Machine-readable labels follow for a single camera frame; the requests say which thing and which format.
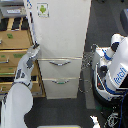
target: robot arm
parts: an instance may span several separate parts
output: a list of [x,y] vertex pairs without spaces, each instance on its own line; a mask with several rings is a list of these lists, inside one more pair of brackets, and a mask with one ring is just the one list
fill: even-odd
[[30,47],[19,61],[14,83],[2,101],[1,128],[27,128],[24,115],[33,105],[31,72],[39,50],[38,44]]
[[37,59],[37,54],[40,50],[38,44],[31,46],[27,54],[25,54],[19,61],[14,83],[23,83],[29,89],[32,88],[31,72],[34,68],[33,62]]
[[101,69],[105,69],[104,67],[106,67],[107,69],[109,68],[113,55],[115,54],[120,42],[124,39],[123,36],[121,36],[120,34],[114,34],[111,38],[111,46],[103,52],[104,52],[104,56],[100,59],[100,67]]

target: mechanical arm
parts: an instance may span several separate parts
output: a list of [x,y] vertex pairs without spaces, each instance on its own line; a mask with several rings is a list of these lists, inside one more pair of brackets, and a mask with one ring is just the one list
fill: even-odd
[[128,37],[114,34],[110,47],[96,48],[92,69],[94,92],[100,100],[117,103],[128,89]]
[[16,76],[9,93],[2,100],[1,128],[27,128],[24,115],[33,105],[31,72],[40,47],[31,46],[19,61]]

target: cabinet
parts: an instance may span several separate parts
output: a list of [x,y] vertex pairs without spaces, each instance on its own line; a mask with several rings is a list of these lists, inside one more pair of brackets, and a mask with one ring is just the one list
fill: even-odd
[[[19,29],[13,30],[15,18],[9,18],[7,30],[0,31],[0,100],[8,93],[13,83],[19,60],[32,45],[29,28],[21,30],[23,18],[20,19]],[[34,62],[31,73],[33,87],[31,92],[34,97],[44,97],[45,92],[41,80],[38,62]]]
[[91,0],[30,0],[47,99],[76,98]]

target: white drawer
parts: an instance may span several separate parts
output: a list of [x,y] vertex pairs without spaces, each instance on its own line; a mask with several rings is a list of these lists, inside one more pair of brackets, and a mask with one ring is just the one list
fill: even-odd
[[39,58],[62,58],[62,57],[82,57],[83,56],[83,51],[84,51],[84,46],[85,46],[85,35],[79,36],[80,39],[75,39],[77,35],[73,35],[72,38],[70,38],[69,35],[67,35],[69,39],[63,39],[63,40],[68,40],[68,42],[65,42],[63,40],[57,40],[53,39],[56,41],[44,41],[44,43],[40,43],[40,54]]
[[79,77],[82,59],[38,61],[42,78]]
[[79,79],[43,80],[47,99],[77,98]]

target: floor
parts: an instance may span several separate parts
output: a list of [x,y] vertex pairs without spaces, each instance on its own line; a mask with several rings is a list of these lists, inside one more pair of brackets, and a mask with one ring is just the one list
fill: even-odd
[[[126,36],[120,23],[120,12],[125,8],[128,8],[127,0],[123,3],[120,0],[105,0],[104,3],[101,0],[92,0],[78,97],[65,100],[35,98],[32,110],[25,116],[29,128],[42,125],[79,125],[82,128],[92,128],[91,115],[98,117],[99,124],[103,128],[106,119],[101,114],[101,105],[93,96],[90,66],[86,58],[92,57],[93,44],[106,47],[110,46],[111,36],[114,33]],[[106,109],[104,114],[108,116],[110,111]]]

